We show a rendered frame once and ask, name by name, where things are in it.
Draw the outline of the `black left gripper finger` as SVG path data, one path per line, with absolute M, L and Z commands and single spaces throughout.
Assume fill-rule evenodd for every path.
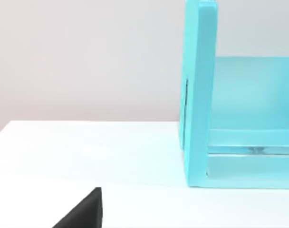
M 102 189 L 96 187 L 52 228 L 102 228 L 102 223 Z

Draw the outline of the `light blue rack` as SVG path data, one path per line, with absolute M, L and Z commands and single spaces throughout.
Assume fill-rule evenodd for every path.
M 179 142 L 187 185 L 289 189 L 289 57 L 217 57 L 218 3 L 185 0 Z

